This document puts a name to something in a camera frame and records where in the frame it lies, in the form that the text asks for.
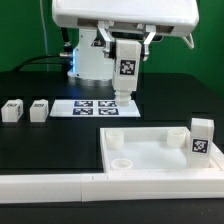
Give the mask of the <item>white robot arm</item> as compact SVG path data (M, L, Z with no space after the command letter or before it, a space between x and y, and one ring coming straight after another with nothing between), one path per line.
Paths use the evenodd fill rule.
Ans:
M79 30L69 79L106 86L118 39L140 41L143 60L157 36L180 37L193 48L199 12L196 0L52 0L52 18L61 28Z

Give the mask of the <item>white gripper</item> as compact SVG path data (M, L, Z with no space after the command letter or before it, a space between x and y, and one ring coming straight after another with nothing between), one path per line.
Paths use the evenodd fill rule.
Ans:
M156 32L188 36L199 22L196 0L52 0L52 17L59 27L97 29L105 58L114 59L116 43L109 29L139 32L145 28L141 58L149 57Z

